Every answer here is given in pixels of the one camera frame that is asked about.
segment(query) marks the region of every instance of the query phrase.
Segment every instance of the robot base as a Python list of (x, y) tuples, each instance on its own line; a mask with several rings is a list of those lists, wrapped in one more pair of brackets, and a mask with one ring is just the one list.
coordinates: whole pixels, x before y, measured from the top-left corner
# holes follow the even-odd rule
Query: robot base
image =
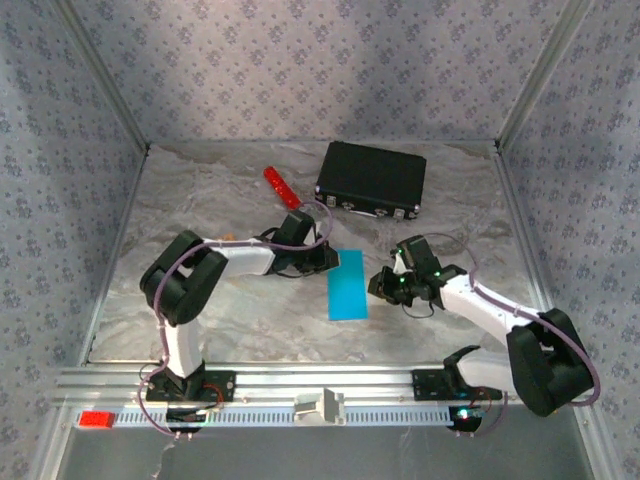
[(168, 368), (149, 380), (147, 402), (218, 403), (232, 402), (236, 373), (229, 370), (209, 371), (204, 362), (187, 378), (176, 376)]

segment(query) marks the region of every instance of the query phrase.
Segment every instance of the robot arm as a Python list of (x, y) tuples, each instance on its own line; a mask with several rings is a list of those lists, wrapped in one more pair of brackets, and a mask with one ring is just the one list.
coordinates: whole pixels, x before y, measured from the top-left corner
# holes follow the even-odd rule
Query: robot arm
[(272, 234), (242, 242), (213, 241), (186, 230), (160, 255), (140, 281), (147, 304), (153, 308), (160, 282), (186, 252), (203, 243), (166, 282), (159, 310), (166, 318), (165, 334), (169, 361), (165, 374), (175, 385), (178, 396), (198, 397), (204, 376), (204, 361), (199, 347), (196, 317), (207, 304), (220, 279), (239, 275), (270, 275), (294, 267), (301, 275), (322, 272), (338, 266), (339, 259), (328, 242), (304, 251), (274, 249), (272, 244), (299, 247), (317, 242), (320, 228), (313, 218), (300, 210), (289, 213), (282, 226), (268, 230)]
[(420, 298), (461, 315), (497, 338), (508, 354), (467, 347), (445, 361), (445, 369), (463, 387), (517, 392), (530, 410), (547, 416), (593, 387), (585, 363), (556, 335), (537, 323), (552, 324), (580, 349), (569, 317), (558, 309), (541, 313), (473, 282), (456, 265), (442, 267), (423, 236), (398, 243), (394, 268), (383, 267), (369, 283), (369, 293), (387, 302), (412, 306)]

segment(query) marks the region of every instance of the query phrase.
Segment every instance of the marble surface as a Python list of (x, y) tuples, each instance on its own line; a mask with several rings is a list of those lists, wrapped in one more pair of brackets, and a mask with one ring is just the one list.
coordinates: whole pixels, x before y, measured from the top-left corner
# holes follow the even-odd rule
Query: marble surface
[[(471, 248), (489, 288), (530, 303), (504, 196), (486, 148), (384, 144), (427, 158), (422, 210), (414, 221), (375, 219), (333, 210), (334, 248), (361, 249), (367, 280), (399, 240), (418, 233), (454, 235)], [(142, 273), (185, 228), (203, 237), (257, 235), (286, 212), (262, 170), (274, 165), (301, 198), (312, 198), (325, 142), (153, 146), (131, 211), (126, 238), (104, 302), (90, 359), (160, 356), (155, 318), (138, 289)], [(443, 265), (471, 268), (468, 254), (446, 238), (429, 238)], [(501, 345), (470, 321), (436, 309), (429, 319), (368, 296), (369, 318), (332, 322), (327, 276), (299, 280), (236, 277), (216, 287), (200, 315), (208, 361), (440, 361), (457, 349)], [(416, 304), (414, 314), (428, 312)]]

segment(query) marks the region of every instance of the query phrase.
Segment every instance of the metal bracket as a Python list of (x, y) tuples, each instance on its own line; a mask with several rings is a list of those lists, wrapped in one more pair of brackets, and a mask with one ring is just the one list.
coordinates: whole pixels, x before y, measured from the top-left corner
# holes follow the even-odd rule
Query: metal bracket
[(446, 369), (412, 370), (413, 399), (419, 401), (455, 401), (476, 398), (500, 400), (502, 392), (493, 388), (475, 388), (456, 384)]
[(236, 388), (236, 373), (230, 370), (206, 370), (203, 372), (202, 385), (195, 395), (185, 398), (177, 385), (171, 381), (165, 372), (154, 375), (147, 387), (147, 402), (187, 402), (187, 403), (217, 403), (218, 391), (222, 394), (224, 402), (232, 402)]
[(294, 424), (300, 426), (344, 425), (344, 395), (328, 388), (318, 394), (304, 394), (294, 401)]

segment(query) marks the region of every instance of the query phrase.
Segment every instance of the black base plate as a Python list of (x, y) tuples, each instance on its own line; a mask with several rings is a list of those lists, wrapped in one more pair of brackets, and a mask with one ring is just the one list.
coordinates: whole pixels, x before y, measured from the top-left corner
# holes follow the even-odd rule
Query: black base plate
[[(205, 371), (204, 384), (215, 385), (222, 393), (224, 402), (232, 402), (236, 388), (236, 373), (231, 371)], [(202, 388), (196, 397), (185, 400), (176, 385), (169, 380), (165, 372), (160, 372), (149, 381), (147, 402), (205, 402), (217, 403), (218, 392), (214, 388)]]
[(413, 370), (413, 398), (416, 401), (471, 401), (500, 400), (502, 392), (493, 388), (455, 387), (449, 382), (449, 376), (443, 369)]

